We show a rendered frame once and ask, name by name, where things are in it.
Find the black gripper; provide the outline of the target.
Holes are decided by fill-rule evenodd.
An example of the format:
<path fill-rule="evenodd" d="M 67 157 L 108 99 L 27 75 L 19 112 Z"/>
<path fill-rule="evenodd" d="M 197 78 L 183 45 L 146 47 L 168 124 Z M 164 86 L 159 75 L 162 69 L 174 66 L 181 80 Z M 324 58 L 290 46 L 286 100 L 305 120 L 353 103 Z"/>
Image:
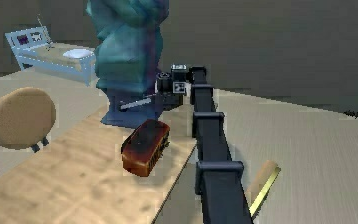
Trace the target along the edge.
<path fill-rule="evenodd" d="M 164 111 L 172 110 L 183 104 L 183 95 L 173 92 L 173 80 L 170 73 L 160 72 L 157 74 L 156 95 L 157 100 L 162 105 Z M 148 95 L 143 99 L 133 102 L 121 103 L 119 110 L 124 112 L 130 108 L 147 105 L 153 103 L 155 98 L 155 95 Z"/>

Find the light wooden dining table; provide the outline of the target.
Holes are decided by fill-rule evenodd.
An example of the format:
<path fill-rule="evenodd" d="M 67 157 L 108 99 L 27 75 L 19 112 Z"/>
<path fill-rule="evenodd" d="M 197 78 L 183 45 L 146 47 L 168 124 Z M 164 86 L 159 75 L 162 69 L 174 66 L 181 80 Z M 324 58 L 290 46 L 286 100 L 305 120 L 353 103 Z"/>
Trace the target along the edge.
<path fill-rule="evenodd" d="M 123 169 L 131 131 L 105 126 L 98 109 L 0 177 L 0 224 L 153 224 L 195 141 L 190 105 L 162 114 L 170 145 L 148 177 Z"/>

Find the brown wooden radio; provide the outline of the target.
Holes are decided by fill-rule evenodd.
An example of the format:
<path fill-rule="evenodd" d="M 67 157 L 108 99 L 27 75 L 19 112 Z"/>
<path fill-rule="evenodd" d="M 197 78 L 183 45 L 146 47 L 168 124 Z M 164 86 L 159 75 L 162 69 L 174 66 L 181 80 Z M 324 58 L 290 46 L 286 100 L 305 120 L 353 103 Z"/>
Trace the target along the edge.
<path fill-rule="evenodd" d="M 139 177 L 148 177 L 169 145 L 170 127 L 161 121 L 148 119 L 122 143 L 123 168 Z"/>

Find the teal blue statue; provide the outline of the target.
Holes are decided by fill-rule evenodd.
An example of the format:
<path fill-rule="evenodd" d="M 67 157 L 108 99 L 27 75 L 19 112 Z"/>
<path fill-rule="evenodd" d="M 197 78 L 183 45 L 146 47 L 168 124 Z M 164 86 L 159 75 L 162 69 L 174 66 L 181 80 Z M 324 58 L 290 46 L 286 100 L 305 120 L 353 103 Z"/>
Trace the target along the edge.
<path fill-rule="evenodd" d="M 136 128 L 159 118 L 163 110 L 158 104 L 124 112 L 120 105 L 155 92 L 163 50 L 160 25 L 169 15 L 169 0 L 88 0 L 86 12 L 99 39 L 94 51 L 96 87 L 109 100 L 102 123 Z"/>

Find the white pillow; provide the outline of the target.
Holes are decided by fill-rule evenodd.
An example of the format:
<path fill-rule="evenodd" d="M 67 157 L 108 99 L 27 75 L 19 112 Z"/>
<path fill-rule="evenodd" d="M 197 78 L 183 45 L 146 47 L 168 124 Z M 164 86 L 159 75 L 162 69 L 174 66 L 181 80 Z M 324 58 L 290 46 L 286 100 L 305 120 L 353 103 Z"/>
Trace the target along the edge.
<path fill-rule="evenodd" d="M 66 51 L 63 56 L 70 59 L 82 59 L 86 57 L 92 57 L 94 53 L 88 49 L 71 49 Z"/>

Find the pale blue bed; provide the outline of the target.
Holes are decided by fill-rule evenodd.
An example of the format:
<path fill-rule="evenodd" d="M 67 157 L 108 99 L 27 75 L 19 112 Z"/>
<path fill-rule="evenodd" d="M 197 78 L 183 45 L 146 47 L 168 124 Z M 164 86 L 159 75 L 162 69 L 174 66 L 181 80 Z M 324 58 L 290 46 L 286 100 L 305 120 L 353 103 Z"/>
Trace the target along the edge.
<path fill-rule="evenodd" d="M 88 49 L 94 53 L 92 48 L 55 43 L 51 40 L 45 26 L 9 32 L 5 37 L 21 70 L 25 70 L 28 66 L 37 67 L 75 75 L 86 85 L 91 82 L 95 54 L 82 59 L 70 59 L 63 54 L 71 49 Z"/>

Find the round tan chair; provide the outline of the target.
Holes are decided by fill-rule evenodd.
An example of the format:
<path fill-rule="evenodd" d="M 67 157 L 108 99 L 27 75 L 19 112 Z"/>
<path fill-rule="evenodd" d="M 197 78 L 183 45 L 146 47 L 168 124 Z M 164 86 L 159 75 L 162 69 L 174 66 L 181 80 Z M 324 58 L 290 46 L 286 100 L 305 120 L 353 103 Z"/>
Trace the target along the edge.
<path fill-rule="evenodd" d="M 56 121 L 56 106 L 42 89 L 23 87 L 0 98 L 0 146 L 40 150 Z"/>

